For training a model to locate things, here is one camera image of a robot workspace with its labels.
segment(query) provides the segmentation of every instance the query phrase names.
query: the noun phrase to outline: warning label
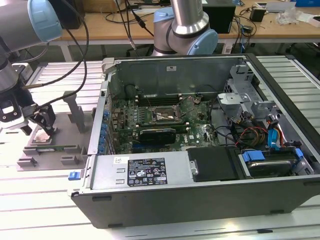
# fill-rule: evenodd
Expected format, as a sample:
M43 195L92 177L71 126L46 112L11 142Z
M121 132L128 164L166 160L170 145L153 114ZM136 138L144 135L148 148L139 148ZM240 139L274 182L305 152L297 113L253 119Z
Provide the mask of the warning label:
M128 160L130 187L168 184L164 158Z

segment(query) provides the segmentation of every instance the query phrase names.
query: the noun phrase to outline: circuit board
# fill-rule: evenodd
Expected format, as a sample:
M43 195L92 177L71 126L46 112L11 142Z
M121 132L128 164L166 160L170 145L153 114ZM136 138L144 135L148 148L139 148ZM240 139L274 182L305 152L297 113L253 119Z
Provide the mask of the circuit board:
M115 152L174 152L219 146L218 138L214 136L209 124L208 104L198 96L186 96L176 105L157 106L139 106L133 100L113 100L111 121ZM155 130L174 131L173 143L143 144L142 134Z

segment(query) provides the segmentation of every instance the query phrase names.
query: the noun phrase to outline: light blue joint cap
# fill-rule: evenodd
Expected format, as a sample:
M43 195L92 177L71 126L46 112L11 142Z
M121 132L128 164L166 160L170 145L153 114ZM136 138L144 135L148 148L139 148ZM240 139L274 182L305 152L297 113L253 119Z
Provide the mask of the light blue joint cap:
M32 27L42 42L48 43L61 37L62 27L48 0L28 0L28 13Z
M153 22L161 22L175 17L172 7L164 7L154 12Z
M218 34L213 29L204 32L190 47L188 55L213 54L218 44Z

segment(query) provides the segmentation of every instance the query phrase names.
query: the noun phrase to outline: gray case bottom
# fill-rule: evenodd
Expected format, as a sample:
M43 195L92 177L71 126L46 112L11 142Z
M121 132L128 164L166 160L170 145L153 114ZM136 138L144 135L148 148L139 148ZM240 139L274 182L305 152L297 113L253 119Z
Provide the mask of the gray case bottom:
M319 186L320 180L290 179L71 198L93 226L106 229L290 213Z

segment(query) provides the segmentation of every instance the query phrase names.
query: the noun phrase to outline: motherboard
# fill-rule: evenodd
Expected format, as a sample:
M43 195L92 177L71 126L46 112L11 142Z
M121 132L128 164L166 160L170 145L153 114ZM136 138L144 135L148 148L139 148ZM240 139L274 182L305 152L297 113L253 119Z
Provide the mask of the motherboard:
M209 101L190 95L173 102L113 99L110 125L115 152L174 152L220 145L210 126Z

